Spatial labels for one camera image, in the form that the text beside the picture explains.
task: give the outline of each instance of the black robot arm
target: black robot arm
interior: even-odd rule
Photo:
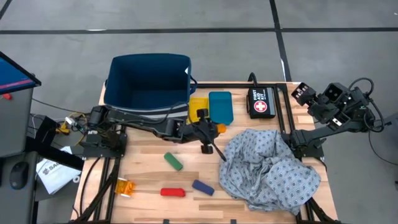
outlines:
[[[199,121],[190,121],[190,124],[187,124],[186,116],[168,118],[168,115],[165,115],[164,118],[151,119],[108,106],[96,106],[91,110],[88,126],[97,132],[92,134],[92,136],[89,135],[83,145],[85,146],[85,151],[87,151],[87,148],[93,143],[90,140],[94,139],[94,137],[96,137],[96,145],[98,145],[98,142],[108,141],[110,137],[116,134],[114,130],[116,126],[121,125],[152,132],[156,137],[165,141],[187,143],[199,140],[202,143],[202,153],[212,154],[213,147],[211,145],[213,145],[220,157],[226,161],[223,153],[214,144],[214,139],[220,133],[220,124],[215,124],[206,118],[208,110],[198,110],[197,115],[200,118]]]
[[[368,80],[371,91],[363,93],[358,87],[352,86],[360,81]],[[320,149],[325,137],[342,132],[380,132],[384,129],[384,119],[373,100],[369,97],[374,88],[368,78],[361,78],[352,83],[349,88],[340,83],[331,83],[318,96],[314,89],[301,83],[292,93],[300,105],[308,105],[308,114],[316,118],[325,127],[306,130],[293,130],[283,134],[284,141],[293,149],[297,157],[323,157]],[[381,125],[376,126],[376,118],[368,108],[372,104],[379,114]]]

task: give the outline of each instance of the monitor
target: monitor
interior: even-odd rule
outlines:
[[[0,52],[0,95],[41,86],[33,74]]]

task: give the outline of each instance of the gray cloth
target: gray cloth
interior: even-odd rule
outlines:
[[[298,214],[317,190],[320,176],[296,159],[278,131],[247,129],[235,136],[220,164],[220,185],[250,210]]]

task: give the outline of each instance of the blue screen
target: blue screen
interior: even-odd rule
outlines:
[[[23,74],[16,67],[0,58],[0,91],[7,92],[22,86],[34,84],[28,76]]]

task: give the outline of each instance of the concrete floor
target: concrete floor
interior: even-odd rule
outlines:
[[[0,7],[6,0],[0,0]],[[276,0],[283,28],[398,27],[394,0]],[[13,0],[0,30],[273,27],[263,0]],[[374,101],[385,116],[398,112],[398,32],[284,33],[293,81],[323,91],[330,82],[349,85],[372,78]],[[73,110],[97,104],[111,59],[143,52],[192,58],[198,80],[283,81],[278,43],[270,33],[0,35],[0,49],[35,73],[43,85],[34,97]],[[364,90],[366,84],[360,84]],[[67,113],[37,103],[32,112]],[[387,128],[373,134],[382,157],[398,162],[398,141]],[[58,139],[62,144],[75,139]],[[378,159],[366,134],[344,133],[324,146],[338,216],[345,223],[396,223],[398,168]],[[39,223],[67,222],[76,189],[40,202]]]

